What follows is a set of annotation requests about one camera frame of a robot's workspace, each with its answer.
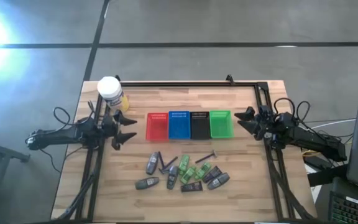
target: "green basket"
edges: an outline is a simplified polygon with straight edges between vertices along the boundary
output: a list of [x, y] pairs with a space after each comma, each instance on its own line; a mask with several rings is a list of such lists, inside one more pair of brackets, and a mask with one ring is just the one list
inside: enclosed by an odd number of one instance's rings
[[233, 138], [233, 121], [231, 112], [227, 110], [213, 110], [209, 112], [212, 138]]

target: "white jar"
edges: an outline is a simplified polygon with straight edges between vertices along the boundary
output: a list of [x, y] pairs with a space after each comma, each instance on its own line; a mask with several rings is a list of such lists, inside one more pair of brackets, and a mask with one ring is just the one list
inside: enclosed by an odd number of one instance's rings
[[103, 77], [98, 83], [98, 91], [112, 110], [121, 110], [122, 112], [128, 110], [127, 96], [116, 78]]

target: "keyboard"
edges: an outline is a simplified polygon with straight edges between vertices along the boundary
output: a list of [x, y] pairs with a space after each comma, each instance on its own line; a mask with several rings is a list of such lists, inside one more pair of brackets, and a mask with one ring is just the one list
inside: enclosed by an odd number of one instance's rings
[[358, 224], [358, 200], [331, 192], [331, 221]]

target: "red basket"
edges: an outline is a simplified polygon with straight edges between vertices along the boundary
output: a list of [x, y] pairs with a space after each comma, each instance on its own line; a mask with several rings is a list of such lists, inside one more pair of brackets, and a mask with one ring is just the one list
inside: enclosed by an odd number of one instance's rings
[[146, 140], [168, 140], [168, 113], [147, 114]]

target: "wooden table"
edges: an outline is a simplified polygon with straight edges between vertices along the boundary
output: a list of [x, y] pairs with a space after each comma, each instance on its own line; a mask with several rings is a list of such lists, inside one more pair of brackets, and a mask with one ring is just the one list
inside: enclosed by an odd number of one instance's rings
[[[284, 82], [267, 81], [272, 102], [286, 97]], [[86, 104], [96, 105], [97, 82], [85, 82], [76, 119], [88, 116]], [[125, 115], [137, 124], [122, 127], [123, 133], [137, 135], [115, 151], [106, 141], [94, 222], [252, 222], [275, 221], [272, 188], [262, 141], [237, 124], [233, 116], [234, 138], [207, 141], [148, 142], [145, 140], [146, 116], [149, 112], [170, 110], [231, 110], [232, 114], [248, 106], [257, 108], [253, 88], [247, 87], [125, 87], [130, 108]], [[280, 101], [279, 111], [289, 111], [289, 104]], [[67, 153], [78, 148], [70, 145]], [[216, 190], [181, 193], [178, 181], [174, 190], [167, 190], [167, 176], [156, 170], [153, 176], [160, 183], [147, 190], [136, 190], [134, 182], [148, 177], [145, 167], [151, 153], [160, 151], [165, 162], [182, 154], [194, 161], [216, 150], [218, 157], [209, 159], [213, 166], [227, 172], [230, 181]], [[284, 151], [290, 188], [301, 204], [316, 215], [305, 166], [299, 148], [288, 146]], [[86, 150], [71, 155], [64, 163], [52, 218], [59, 216], [80, 189]]]

